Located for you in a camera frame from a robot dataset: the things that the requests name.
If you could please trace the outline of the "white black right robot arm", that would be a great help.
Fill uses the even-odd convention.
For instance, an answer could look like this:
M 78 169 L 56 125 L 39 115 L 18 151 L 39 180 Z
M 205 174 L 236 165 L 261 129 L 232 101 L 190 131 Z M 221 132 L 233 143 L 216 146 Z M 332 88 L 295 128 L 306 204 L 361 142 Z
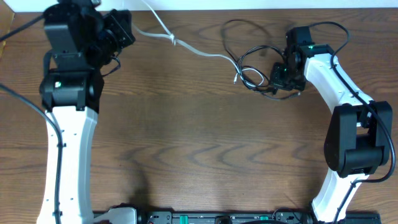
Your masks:
M 357 188 L 363 183 L 384 182 L 394 173 L 392 108 L 361 91 L 327 44 L 291 42 L 284 57 L 285 63 L 274 65 L 274 83 L 283 90 L 300 91 L 310 82 L 331 111 L 323 147 L 328 172 L 302 222 L 345 222 Z

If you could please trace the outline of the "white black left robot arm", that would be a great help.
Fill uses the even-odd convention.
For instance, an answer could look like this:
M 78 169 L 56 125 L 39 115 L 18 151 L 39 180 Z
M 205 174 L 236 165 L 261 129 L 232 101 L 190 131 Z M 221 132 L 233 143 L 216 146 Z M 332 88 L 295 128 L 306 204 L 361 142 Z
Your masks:
M 90 2 L 61 2 L 44 12 L 51 48 L 39 87 L 48 134 L 47 173 L 38 223 L 134 221 L 133 209 L 95 216 L 90 200 L 91 145 L 104 87 L 101 69 L 132 45 L 131 13 L 98 12 Z

